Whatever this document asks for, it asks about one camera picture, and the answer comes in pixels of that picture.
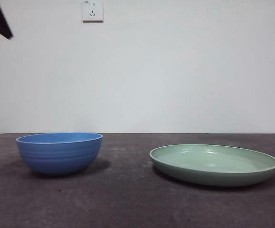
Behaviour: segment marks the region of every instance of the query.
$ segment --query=bowl rim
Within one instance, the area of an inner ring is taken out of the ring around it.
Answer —
[[[263,152],[259,152],[259,151],[254,151],[254,150],[250,150],[250,149],[246,149],[246,148],[241,148],[241,147],[234,147],[234,146],[224,146],[224,145],[212,145],[212,144],[175,144],[175,145],[167,145],[167,146],[161,146],[161,147],[157,147],[157,148],[154,148],[153,150],[150,151],[149,153],[149,156],[151,157],[151,159],[153,159],[154,161],[157,161],[161,164],[165,164],[165,165],[168,165],[168,166],[171,166],[171,167],[175,167],[175,168],[180,168],[180,169],[184,169],[184,170],[188,170],[188,171],[200,171],[200,172],[209,172],[209,173],[229,173],[229,174],[247,174],[247,173],[257,173],[257,172],[264,172],[264,171],[269,171],[269,170],[274,170],[275,169],[275,165],[272,166],[272,167],[269,167],[269,168],[265,168],[265,169],[259,169],[257,171],[246,171],[246,172],[220,172],[220,171],[208,171],[208,170],[202,170],[202,169],[189,169],[189,168],[185,168],[185,167],[180,167],[180,166],[176,166],[176,165],[171,165],[171,164],[168,164],[168,163],[165,163],[165,162],[162,162],[158,159],[156,159],[153,155],[152,155],[152,152],[154,152],[155,150],[158,150],[160,148],[163,148],[163,147],[172,147],[172,146],[216,146],[216,147],[228,147],[228,148],[235,148],[235,149],[240,149],[240,150],[246,150],[246,151],[250,151],[250,152],[255,152],[255,153],[259,153],[259,154],[262,154],[262,155],[265,155],[271,159],[273,159],[275,161],[275,157],[269,155],[269,154],[266,154],[266,153],[263,153]]]
[[[80,141],[72,141],[72,142],[24,142],[21,141],[22,138],[25,137],[30,137],[30,136],[35,136],[35,135],[45,135],[45,134],[72,134],[72,133],[83,133],[83,134],[94,134],[94,135],[98,135],[99,137],[95,138],[95,139],[88,139],[88,140],[80,140]],[[40,133],[40,134],[29,134],[29,135],[25,135],[22,137],[19,137],[16,139],[16,142],[18,143],[26,143],[26,144],[68,144],[68,143],[82,143],[82,142],[88,142],[88,141],[94,141],[94,140],[98,140],[101,139],[103,136],[101,134],[98,133],[93,133],[93,132],[56,132],[56,133]]]

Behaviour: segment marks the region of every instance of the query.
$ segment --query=concrete surface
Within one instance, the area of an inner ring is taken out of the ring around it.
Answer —
[[[0,228],[275,228],[275,175],[249,187],[206,187],[162,174],[149,158],[179,143],[275,156],[275,134],[106,133],[89,168],[59,178],[23,163],[15,144],[23,135],[0,134]]]

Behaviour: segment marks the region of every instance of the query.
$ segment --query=outlet faceplate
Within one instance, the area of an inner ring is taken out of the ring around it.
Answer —
[[[104,1],[85,0],[82,3],[83,22],[103,22],[104,21]]]

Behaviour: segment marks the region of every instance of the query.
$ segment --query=shallow dish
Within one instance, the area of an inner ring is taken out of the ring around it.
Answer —
[[[174,178],[211,186],[260,183],[275,171],[275,158],[230,146],[182,144],[150,151],[154,165]]]
[[[64,175],[86,168],[96,158],[102,141],[96,133],[46,133],[16,139],[23,161],[34,171]]]

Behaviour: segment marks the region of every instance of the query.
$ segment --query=plate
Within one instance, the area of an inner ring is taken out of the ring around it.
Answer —
[[[275,171],[275,158],[258,151],[219,145],[169,145],[150,151],[157,169],[196,184],[235,187],[260,183]]]

